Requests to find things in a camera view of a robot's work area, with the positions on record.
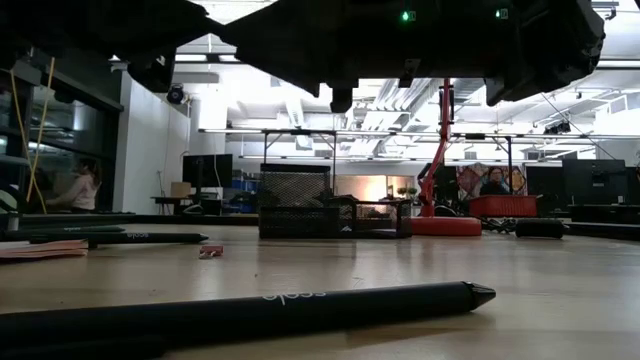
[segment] person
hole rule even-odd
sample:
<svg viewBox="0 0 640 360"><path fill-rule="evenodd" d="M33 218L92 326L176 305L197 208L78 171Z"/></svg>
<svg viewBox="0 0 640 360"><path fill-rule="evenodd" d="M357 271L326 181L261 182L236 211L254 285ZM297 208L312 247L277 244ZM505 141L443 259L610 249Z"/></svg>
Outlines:
<svg viewBox="0 0 640 360"><path fill-rule="evenodd" d="M100 166L93 159L80 159L76 168L78 176L71 188L55 199L47 200L48 206L69 207L73 213L90 213L96 208L96 194L100 188Z"/></svg>
<svg viewBox="0 0 640 360"><path fill-rule="evenodd" d="M484 195L509 195L509 191L502 184L504 174L499 167L489 168L489 181L480 188L480 196Z"/></svg>

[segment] black stylus pen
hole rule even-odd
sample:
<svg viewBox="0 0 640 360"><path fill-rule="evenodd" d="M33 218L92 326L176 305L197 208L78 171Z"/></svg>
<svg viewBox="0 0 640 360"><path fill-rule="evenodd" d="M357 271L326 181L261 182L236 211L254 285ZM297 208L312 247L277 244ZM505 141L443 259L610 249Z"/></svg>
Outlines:
<svg viewBox="0 0 640 360"><path fill-rule="evenodd" d="M124 232L125 229L119 226L88 226L88 227L66 227L66 228L49 228L49 229L30 229L30 230L16 230L7 231L5 236L10 239L26 239L34 234L69 234L69 233L110 233L117 234Z"/></svg>
<svg viewBox="0 0 640 360"><path fill-rule="evenodd" d="M16 234L8 232L4 241L26 241L32 244L44 244L63 240L89 241L92 245L114 244L197 244L209 237L197 233L106 233L106 232L47 232Z"/></svg>
<svg viewBox="0 0 640 360"><path fill-rule="evenodd" d="M0 315L0 348L162 338L168 347L466 313L496 296L469 282Z"/></svg>

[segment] table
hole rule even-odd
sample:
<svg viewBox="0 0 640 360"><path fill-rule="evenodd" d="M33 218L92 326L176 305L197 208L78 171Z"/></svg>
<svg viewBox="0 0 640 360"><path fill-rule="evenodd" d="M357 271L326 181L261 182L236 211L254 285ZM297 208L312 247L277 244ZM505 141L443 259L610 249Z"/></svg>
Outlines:
<svg viewBox="0 0 640 360"><path fill-rule="evenodd" d="M191 198L183 198L183 197L169 197L169 196L152 196L151 197L156 205L161 205L162 206L162 215L164 215L164 206L165 205L173 205L173 215L179 215L182 214L182 209L180 208L180 205L182 204L183 201L191 201Z"/></svg>
<svg viewBox="0 0 640 360"><path fill-rule="evenodd" d="M157 303L472 280L498 297L462 316L188 349L167 359L635 359L640 247L567 236L260 241L253 227L126 225L202 232L197 245L127 245L86 258L0 266L0 312Z"/></svg>

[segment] wire mesh crate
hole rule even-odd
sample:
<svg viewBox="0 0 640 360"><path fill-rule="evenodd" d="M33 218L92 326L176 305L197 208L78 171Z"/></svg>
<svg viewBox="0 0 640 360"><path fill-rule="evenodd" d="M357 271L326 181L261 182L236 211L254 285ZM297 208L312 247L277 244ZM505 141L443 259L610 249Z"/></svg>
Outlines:
<svg viewBox="0 0 640 360"><path fill-rule="evenodd" d="M262 207L260 238L322 239L339 237L338 208Z"/></svg>
<svg viewBox="0 0 640 360"><path fill-rule="evenodd" d="M331 194L331 167L262 164L260 206L324 207Z"/></svg>
<svg viewBox="0 0 640 360"><path fill-rule="evenodd" d="M326 238L338 234L329 166L262 164L258 191L261 238Z"/></svg>
<svg viewBox="0 0 640 360"><path fill-rule="evenodd" d="M411 236L411 201L333 197L331 167L262 164L260 237L403 238Z"/></svg>
<svg viewBox="0 0 640 360"><path fill-rule="evenodd" d="M412 235L410 200L357 201L350 197L335 197L330 199L329 206L340 209L341 237L405 238Z"/></svg>

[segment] black cylinder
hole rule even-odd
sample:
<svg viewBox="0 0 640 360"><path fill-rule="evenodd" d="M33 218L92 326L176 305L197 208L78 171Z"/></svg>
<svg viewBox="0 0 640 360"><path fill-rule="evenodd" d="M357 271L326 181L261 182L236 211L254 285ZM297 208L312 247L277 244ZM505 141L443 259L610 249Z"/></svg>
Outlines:
<svg viewBox="0 0 640 360"><path fill-rule="evenodd" d="M555 219L520 219L516 223L517 237L562 239L564 225Z"/></svg>
<svg viewBox="0 0 640 360"><path fill-rule="evenodd" d="M468 282L0 315L0 348L162 338L168 347L465 313L495 297Z"/></svg>

